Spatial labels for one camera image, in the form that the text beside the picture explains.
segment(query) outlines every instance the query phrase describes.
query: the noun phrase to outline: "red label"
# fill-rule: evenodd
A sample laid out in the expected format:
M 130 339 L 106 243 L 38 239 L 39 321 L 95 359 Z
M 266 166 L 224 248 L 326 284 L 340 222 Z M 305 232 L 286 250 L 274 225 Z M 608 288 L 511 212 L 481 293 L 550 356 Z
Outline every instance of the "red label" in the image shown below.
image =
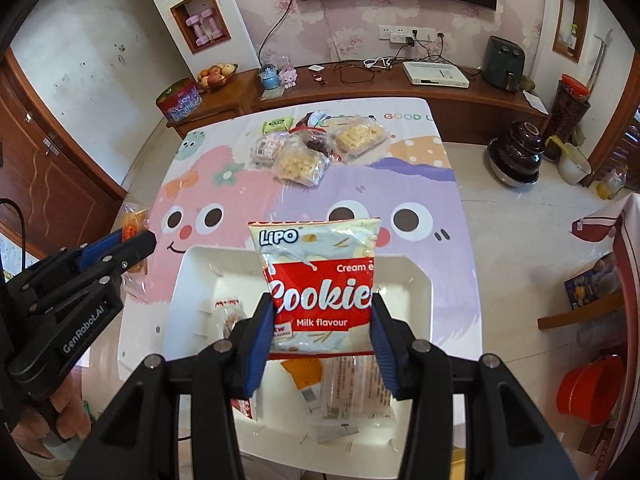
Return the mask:
M 269 283 L 276 306 L 276 333 L 347 331 L 371 319 L 373 258 L 273 264 Z

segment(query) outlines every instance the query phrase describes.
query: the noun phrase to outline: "yellow bottle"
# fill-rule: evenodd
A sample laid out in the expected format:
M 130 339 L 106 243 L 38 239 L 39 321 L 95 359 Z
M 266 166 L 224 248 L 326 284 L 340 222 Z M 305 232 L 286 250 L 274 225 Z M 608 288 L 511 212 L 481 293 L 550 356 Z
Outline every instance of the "yellow bottle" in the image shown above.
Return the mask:
M 599 183 L 596 184 L 596 193 L 603 200 L 611 200 L 618 192 L 625 187 L 626 172 L 628 167 L 622 165 L 621 168 L 613 168 L 607 173 Z

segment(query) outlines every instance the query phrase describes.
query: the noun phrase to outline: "white tray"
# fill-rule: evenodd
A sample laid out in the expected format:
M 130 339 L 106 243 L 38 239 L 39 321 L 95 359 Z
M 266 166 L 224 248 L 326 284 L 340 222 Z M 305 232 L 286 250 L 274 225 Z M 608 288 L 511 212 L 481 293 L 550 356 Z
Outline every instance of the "white tray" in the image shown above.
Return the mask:
M 392 317 L 418 338 L 430 338 L 431 281 L 404 256 L 376 256 L 374 286 Z M 248 316 L 267 291 L 253 251 L 195 246 L 182 259 L 164 334 L 169 360 L 199 352 L 218 339 L 210 326 L 212 300 L 238 297 Z M 392 400 L 395 428 L 362 428 L 327 444 L 315 442 L 308 409 L 280 362 L 267 362 L 257 393 L 258 421 L 234 412 L 243 452 L 302 469 L 361 478 L 396 478 L 406 437 L 410 401 Z

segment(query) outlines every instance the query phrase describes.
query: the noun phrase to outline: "power outlet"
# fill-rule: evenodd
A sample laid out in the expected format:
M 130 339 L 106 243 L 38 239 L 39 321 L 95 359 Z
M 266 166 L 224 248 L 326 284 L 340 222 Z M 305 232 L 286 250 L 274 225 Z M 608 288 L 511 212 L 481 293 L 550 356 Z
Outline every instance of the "power outlet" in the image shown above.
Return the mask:
M 406 34 L 397 34 L 393 32 L 391 37 L 389 38 L 391 43 L 405 44 L 406 43 Z
M 392 34 L 402 34 L 404 37 L 410 36 L 413 37 L 414 34 L 412 30 L 417 27 L 391 27 Z
M 378 39 L 379 40 L 389 40 L 391 38 L 391 26 L 390 25 L 379 25 L 378 26 Z
M 436 41 L 438 37 L 436 36 L 436 29 L 431 27 L 417 27 L 415 30 L 418 31 L 416 36 L 416 40 L 419 41 Z

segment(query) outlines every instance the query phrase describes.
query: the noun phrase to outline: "snack package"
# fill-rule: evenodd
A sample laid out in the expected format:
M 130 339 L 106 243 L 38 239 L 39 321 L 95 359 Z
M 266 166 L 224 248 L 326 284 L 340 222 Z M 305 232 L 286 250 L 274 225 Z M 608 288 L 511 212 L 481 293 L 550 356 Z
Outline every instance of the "snack package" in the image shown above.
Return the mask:
M 296 127 L 298 126 L 311 126 L 312 128 L 318 126 L 322 121 L 324 121 L 329 116 L 324 112 L 309 112 L 302 119 L 300 119 L 296 123 Z
M 149 209 L 139 204 L 123 204 L 122 241 L 125 242 L 142 231 L 149 229 Z M 146 258 L 135 264 L 122 275 L 122 285 L 127 294 L 144 301 Z
M 322 381 L 322 365 L 320 364 L 320 360 L 317 358 L 288 359 L 282 361 L 280 364 L 289 372 L 293 381 L 296 383 L 296 388 L 302 394 L 310 415 L 319 413 L 321 407 L 319 398 Z M 329 426 L 327 424 L 315 424 L 313 420 L 310 421 L 319 444 L 330 442 L 342 436 L 358 433 L 358 427 L 353 424 L 334 424 Z
M 242 304 L 238 298 L 225 298 L 214 301 L 213 323 L 216 336 L 220 339 L 228 339 L 234 326 L 241 319 L 246 319 Z
M 251 147 L 251 161 L 270 168 L 289 140 L 288 132 L 265 134 Z
M 322 153 L 334 160 L 340 160 L 340 155 L 334 151 L 334 143 L 322 128 L 311 126 L 296 126 L 290 131 L 297 134 L 306 147 L 315 152 Z
M 231 405 L 251 420 L 258 420 L 258 412 L 256 410 L 255 392 L 249 400 L 231 399 Z
M 264 121 L 262 124 L 262 132 L 264 134 L 273 134 L 276 132 L 288 132 L 293 126 L 293 117 L 282 117 Z
M 385 388 L 375 356 L 323 359 L 320 409 L 313 415 L 317 424 L 395 424 L 391 392 Z
M 271 358 L 371 354 L 379 218 L 251 222 L 276 307 Z
M 273 163 L 273 173 L 307 187 L 320 183 L 329 159 L 304 146 L 284 147 Z
M 246 319 L 246 314 L 242 309 L 242 303 L 240 303 L 238 298 L 224 298 L 222 300 L 215 300 L 213 306 L 213 336 L 220 339 L 227 339 L 236 323 L 241 319 Z M 251 420 L 258 420 L 256 395 L 257 393 L 254 392 L 249 400 L 232 399 L 231 405 Z
M 342 158 L 349 159 L 362 155 L 387 138 L 385 127 L 370 117 L 353 121 L 334 132 L 334 141 Z

